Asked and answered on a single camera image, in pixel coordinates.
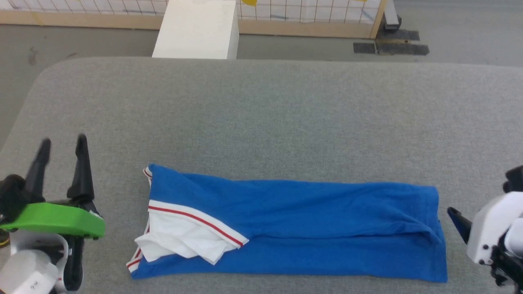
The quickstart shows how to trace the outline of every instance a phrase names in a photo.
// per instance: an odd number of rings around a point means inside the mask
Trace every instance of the green gripper part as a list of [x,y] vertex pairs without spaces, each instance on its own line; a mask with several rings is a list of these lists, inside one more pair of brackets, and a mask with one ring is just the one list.
[[0,224],[0,229],[101,238],[105,221],[78,207],[42,202],[28,204],[14,222]]

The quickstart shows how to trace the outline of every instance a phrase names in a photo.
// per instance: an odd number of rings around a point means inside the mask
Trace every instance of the folded shirt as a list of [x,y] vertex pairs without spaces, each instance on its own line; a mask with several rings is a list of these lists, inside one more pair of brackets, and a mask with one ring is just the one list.
[[133,278],[221,272],[447,281],[434,187],[232,181],[154,164],[144,173],[149,223],[127,263]]

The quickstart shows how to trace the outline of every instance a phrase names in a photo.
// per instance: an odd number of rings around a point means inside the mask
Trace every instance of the wooden frame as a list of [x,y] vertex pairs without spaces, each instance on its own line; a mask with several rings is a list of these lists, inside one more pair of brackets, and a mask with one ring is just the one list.
[[[374,24],[310,24],[238,20],[240,34],[375,39],[387,0],[382,0]],[[159,30],[162,16],[45,13],[0,10],[0,24]]]

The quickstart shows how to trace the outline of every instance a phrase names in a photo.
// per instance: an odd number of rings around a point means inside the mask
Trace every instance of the white block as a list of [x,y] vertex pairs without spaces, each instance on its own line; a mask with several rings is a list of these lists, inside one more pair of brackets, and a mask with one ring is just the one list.
[[236,13],[235,1],[170,0],[153,57],[236,59]]

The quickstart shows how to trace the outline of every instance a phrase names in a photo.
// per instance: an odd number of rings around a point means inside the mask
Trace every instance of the striped trim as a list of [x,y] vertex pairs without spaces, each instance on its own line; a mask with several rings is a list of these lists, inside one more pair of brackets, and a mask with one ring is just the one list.
[[151,188],[152,182],[153,182],[153,173],[149,169],[149,167],[146,167],[143,169],[143,173],[147,177],[147,180],[149,181],[149,188]]
[[[149,233],[149,230],[150,230],[149,219],[147,219],[147,226],[145,227],[143,234],[145,235],[145,234]],[[127,269],[131,273],[138,269],[138,266],[140,265],[140,261],[142,260],[142,257],[143,257],[142,250],[139,247],[137,247],[131,260],[128,263],[126,263]]]
[[249,242],[249,239],[222,221],[192,207],[149,200],[149,212],[157,212],[167,215],[175,214],[176,217],[180,217],[195,222],[198,225],[205,226],[217,235],[222,236],[222,239],[228,241],[236,248],[240,248]]

